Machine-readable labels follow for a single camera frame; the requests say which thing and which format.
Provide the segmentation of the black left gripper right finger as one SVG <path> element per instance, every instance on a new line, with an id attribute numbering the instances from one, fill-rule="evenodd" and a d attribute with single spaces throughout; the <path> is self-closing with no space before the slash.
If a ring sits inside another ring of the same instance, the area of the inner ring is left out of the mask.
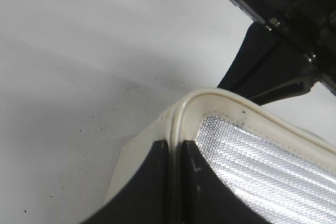
<path id="1" fill-rule="evenodd" d="M 181 146 L 181 210 L 183 223 L 260 223 L 210 168 L 193 141 Z"/>

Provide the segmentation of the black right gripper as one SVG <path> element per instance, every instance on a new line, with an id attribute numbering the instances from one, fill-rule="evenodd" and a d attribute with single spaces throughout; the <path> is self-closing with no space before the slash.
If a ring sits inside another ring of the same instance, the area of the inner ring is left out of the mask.
<path id="1" fill-rule="evenodd" d="M 335 0 L 230 1 L 258 23 L 248 28 L 218 88 L 251 95 L 251 101 L 264 105 L 308 93 L 316 66 L 319 81 L 335 91 Z M 274 59 L 265 65 L 280 44 L 273 33 L 309 61 Z"/>

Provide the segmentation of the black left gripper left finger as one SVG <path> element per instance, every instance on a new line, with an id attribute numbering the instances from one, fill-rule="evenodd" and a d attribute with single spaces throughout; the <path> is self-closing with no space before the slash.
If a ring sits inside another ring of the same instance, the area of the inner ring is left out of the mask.
<path id="1" fill-rule="evenodd" d="M 167 141 L 153 142 L 144 162 L 130 181 L 84 223 L 168 223 L 168 167 Z"/>

